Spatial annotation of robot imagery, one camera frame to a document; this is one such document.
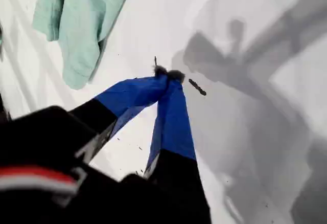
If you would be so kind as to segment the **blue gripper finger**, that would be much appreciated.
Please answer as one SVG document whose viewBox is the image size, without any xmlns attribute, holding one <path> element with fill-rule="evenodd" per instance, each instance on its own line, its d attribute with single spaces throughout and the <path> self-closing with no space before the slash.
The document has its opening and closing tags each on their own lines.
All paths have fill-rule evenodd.
<svg viewBox="0 0 327 224">
<path fill-rule="evenodd" d="M 182 88 L 185 75 L 177 70 L 155 74 L 168 83 L 158 100 L 146 176 L 159 190 L 169 223 L 211 223 Z"/>
<path fill-rule="evenodd" d="M 69 113 L 96 133 L 76 152 L 89 163 L 103 146 L 144 108 L 156 103 L 168 86 L 168 71 L 157 65 L 154 76 L 116 83 Z"/>
</svg>

